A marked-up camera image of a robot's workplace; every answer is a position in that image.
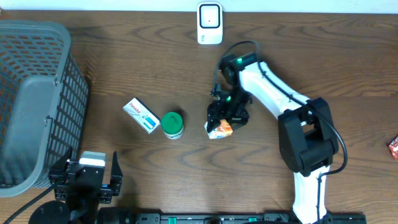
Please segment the green lid jar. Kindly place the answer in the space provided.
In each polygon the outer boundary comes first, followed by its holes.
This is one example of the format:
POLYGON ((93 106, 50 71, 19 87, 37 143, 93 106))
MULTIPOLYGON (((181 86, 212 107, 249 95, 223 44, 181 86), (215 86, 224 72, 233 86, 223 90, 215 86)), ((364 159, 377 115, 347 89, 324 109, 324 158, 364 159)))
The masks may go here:
POLYGON ((161 119, 161 128, 169 139, 178 139, 184 132, 182 117, 176 112, 168 112, 161 119))

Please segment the red Top chocolate bar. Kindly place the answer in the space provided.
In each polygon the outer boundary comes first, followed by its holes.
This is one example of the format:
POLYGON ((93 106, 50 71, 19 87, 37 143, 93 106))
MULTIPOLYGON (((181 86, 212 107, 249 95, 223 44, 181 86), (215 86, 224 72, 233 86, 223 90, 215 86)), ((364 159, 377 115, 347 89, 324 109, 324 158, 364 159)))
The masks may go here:
POLYGON ((394 159, 398 159, 398 136, 388 145, 391 155, 394 159))

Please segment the small orange carton box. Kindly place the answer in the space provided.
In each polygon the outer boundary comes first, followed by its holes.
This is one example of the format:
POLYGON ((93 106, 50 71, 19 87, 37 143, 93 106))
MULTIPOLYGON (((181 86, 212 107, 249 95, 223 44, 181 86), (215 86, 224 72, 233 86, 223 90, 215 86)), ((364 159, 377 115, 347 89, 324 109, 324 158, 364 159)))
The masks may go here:
POLYGON ((208 133, 210 139, 221 139, 232 135, 233 129, 231 125, 225 120, 221 120, 221 124, 214 130, 208 133))

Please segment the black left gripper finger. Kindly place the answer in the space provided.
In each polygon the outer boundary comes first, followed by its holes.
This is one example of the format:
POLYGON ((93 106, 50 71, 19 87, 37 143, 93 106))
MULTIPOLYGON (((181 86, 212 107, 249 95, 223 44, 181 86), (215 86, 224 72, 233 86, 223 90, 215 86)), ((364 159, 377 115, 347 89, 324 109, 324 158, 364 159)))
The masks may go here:
POLYGON ((68 169, 68 160, 71 158, 73 148, 70 146, 66 153, 50 168, 49 174, 66 174, 68 169))
POLYGON ((123 182, 123 172, 119 166, 117 152, 113 152, 113 160, 111 167, 111 180, 110 184, 113 187, 120 187, 123 182))

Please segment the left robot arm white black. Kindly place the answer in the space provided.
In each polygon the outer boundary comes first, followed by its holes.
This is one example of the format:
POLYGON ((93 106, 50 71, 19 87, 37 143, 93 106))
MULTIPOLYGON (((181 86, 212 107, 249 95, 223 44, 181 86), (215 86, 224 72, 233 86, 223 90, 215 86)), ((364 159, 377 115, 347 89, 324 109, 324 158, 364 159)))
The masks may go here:
POLYGON ((42 204, 29 218, 29 223, 134 223, 129 209, 121 207, 98 208, 110 204, 121 193, 123 173, 114 152, 111 177, 103 182, 106 154, 85 151, 72 159, 69 148, 50 168, 50 190, 55 199, 42 204))

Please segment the white Panadol box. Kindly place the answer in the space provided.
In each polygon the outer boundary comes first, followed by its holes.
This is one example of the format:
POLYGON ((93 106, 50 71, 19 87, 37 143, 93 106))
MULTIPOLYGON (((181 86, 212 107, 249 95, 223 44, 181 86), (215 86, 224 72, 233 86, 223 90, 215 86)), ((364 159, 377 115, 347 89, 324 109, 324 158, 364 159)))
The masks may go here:
POLYGON ((153 113, 139 98, 133 98, 123 110, 131 116, 148 134, 160 124, 160 118, 153 113))

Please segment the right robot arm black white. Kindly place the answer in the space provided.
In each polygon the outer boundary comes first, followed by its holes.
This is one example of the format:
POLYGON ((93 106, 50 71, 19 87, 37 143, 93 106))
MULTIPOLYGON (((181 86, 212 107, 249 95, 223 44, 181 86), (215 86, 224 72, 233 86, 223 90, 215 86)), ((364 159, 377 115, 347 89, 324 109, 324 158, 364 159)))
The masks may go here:
POLYGON ((281 81, 254 52, 221 57, 216 66, 231 89, 216 84, 207 108, 205 129, 211 139, 223 138, 247 124, 245 106, 257 98, 277 120, 279 151, 294 173, 293 213, 299 223, 321 223, 326 217, 325 179, 338 139, 328 103, 297 93, 281 81))

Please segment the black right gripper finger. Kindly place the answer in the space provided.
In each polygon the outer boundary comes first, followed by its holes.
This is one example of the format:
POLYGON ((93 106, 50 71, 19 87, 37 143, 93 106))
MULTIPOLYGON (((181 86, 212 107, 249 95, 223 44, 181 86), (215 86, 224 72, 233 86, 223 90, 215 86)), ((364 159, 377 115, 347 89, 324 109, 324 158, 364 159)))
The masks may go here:
POLYGON ((232 130, 236 130, 245 126, 248 123, 248 117, 233 117, 229 120, 232 130))
POLYGON ((209 116, 208 121, 207 121, 207 126, 206 126, 206 131, 208 133, 212 132, 212 130, 216 129, 220 124, 220 118, 219 117, 214 117, 214 116, 209 116))

